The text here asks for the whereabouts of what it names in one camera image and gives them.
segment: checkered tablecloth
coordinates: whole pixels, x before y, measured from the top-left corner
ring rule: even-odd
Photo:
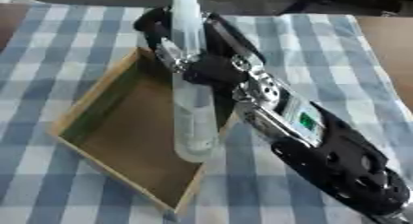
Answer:
[[[168,223],[142,195],[95,171],[45,133],[108,63],[145,45],[143,8],[34,6],[0,55],[0,223]],[[412,116],[354,17],[228,17],[264,53],[267,70],[320,102],[411,177]],[[206,165],[182,223],[361,223],[235,124]]]

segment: wooden box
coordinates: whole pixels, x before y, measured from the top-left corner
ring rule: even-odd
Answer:
[[[51,134],[176,217],[196,192],[203,165],[175,154],[171,73],[154,65],[145,50],[128,54],[53,123]]]

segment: silver metal part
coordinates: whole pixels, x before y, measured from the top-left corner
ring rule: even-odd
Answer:
[[[197,56],[185,56],[183,51],[171,40],[162,38],[155,50],[155,55],[173,73],[182,73],[190,62],[194,62]]]

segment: robotic hand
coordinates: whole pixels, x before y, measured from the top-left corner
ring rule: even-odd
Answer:
[[[364,136],[265,70],[266,59],[228,21],[203,16],[206,51],[183,56],[171,41],[171,10],[156,8],[135,23],[172,72],[214,89],[299,175],[377,223],[413,221],[412,195]]]

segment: black mechanical part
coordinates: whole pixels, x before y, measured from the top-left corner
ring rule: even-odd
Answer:
[[[231,60],[214,54],[202,53],[198,61],[190,63],[183,79],[212,88],[233,90],[247,81],[248,74],[236,69]]]
[[[228,43],[222,39],[222,36],[216,32],[214,29],[214,25],[220,24],[222,27],[244,48],[250,50],[254,53],[258,58],[263,62],[266,63],[266,58],[260,53],[255,46],[240,33],[240,31],[232,26],[226,19],[222,18],[220,15],[211,13],[207,16],[206,22],[204,25],[205,33],[206,33],[206,47],[210,53],[226,56],[231,58],[235,55],[235,51]]]
[[[171,8],[166,6],[150,9],[135,21],[134,29],[145,32],[148,26],[155,23],[160,23],[165,29],[171,31]]]
[[[272,145],[273,152],[307,181],[368,217],[399,212],[409,189],[385,167],[385,155],[347,123],[314,106],[326,126],[322,145],[308,148],[283,137]]]

